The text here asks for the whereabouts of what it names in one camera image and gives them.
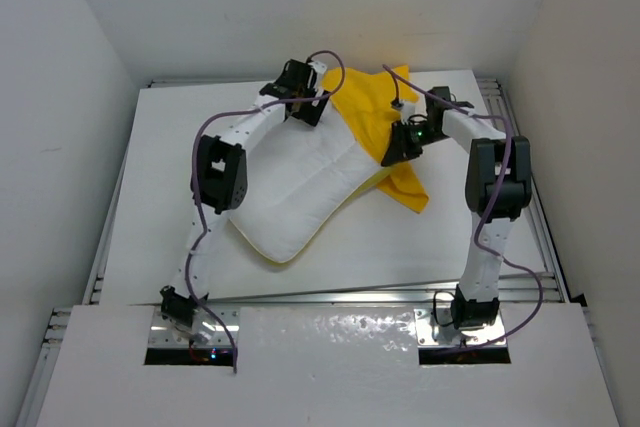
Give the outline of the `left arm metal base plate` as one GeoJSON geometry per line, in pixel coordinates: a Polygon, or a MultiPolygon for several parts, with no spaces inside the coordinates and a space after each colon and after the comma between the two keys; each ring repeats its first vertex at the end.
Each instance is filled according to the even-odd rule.
{"type": "Polygon", "coordinates": [[[144,364],[147,366],[232,367],[234,343],[238,343],[238,310],[219,311],[223,327],[209,314],[197,312],[191,327],[176,323],[154,310],[150,323],[144,364]]]}

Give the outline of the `white pillow with yellow edge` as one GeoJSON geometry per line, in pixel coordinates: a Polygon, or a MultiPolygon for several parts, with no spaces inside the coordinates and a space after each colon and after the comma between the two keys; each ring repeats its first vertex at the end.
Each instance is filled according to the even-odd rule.
{"type": "Polygon", "coordinates": [[[248,192],[234,227],[266,259],[298,256],[347,201],[387,175],[332,106],[317,126],[288,119],[248,155],[248,192]]]}

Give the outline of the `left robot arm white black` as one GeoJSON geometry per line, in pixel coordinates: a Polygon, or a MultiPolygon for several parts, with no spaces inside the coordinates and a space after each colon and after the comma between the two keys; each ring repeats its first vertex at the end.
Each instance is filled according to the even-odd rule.
{"type": "Polygon", "coordinates": [[[205,121],[191,153],[190,188],[194,217],[185,264],[161,289],[162,316],[191,329],[209,295],[210,267],[197,255],[210,254],[232,211],[248,193],[248,156],[275,127],[293,117],[316,126],[330,97],[322,87],[327,66],[313,58],[287,61],[279,77],[265,84],[247,110],[223,112],[205,121]]]}

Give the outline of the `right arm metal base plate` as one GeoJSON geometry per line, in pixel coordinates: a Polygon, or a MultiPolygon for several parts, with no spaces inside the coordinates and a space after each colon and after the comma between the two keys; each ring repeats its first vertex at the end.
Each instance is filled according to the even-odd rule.
{"type": "Polygon", "coordinates": [[[448,306],[437,302],[414,310],[414,327],[421,366],[511,363],[501,315],[493,324],[456,328],[448,306]]]}

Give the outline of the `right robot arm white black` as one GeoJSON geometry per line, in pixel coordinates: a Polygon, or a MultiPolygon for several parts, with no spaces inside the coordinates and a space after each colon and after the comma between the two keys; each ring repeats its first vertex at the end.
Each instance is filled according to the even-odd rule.
{"type": "Polygon", "coordinates": [[[399,99],[402,116],[391,124],[381,165],[396,166],[422,155],[425,146],[453,140],[468,155],[464,197],[472,216],[466,266],[451,302],[451,325],[479,328],[499,313],[498,279],[515,221],[532,198],[529,140],[493,126],[493,117],[469,102],[452,99],[450,89],[424,94],[426,111],[413,112],[399,99]]]}

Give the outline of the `yellow pillowcase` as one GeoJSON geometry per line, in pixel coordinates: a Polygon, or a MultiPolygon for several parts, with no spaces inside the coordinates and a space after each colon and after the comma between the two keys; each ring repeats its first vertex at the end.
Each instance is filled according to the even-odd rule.
{"type": "Polygon", "coordinates": [[[337,158],[322,168],[321,191],[328,195],[323,208],[335,211],[345,202],[376,188],[415,213],[422,212],[429,195],[408,161],[383,166],[391,140],[392,124],[401,113],[391,106],[396,92],[385,72],[367,74],[352,68],[329,70],[322,87],[334,94],[332,112],[341,119],[325,125],[331,140],[344,141],[337,158]]]}

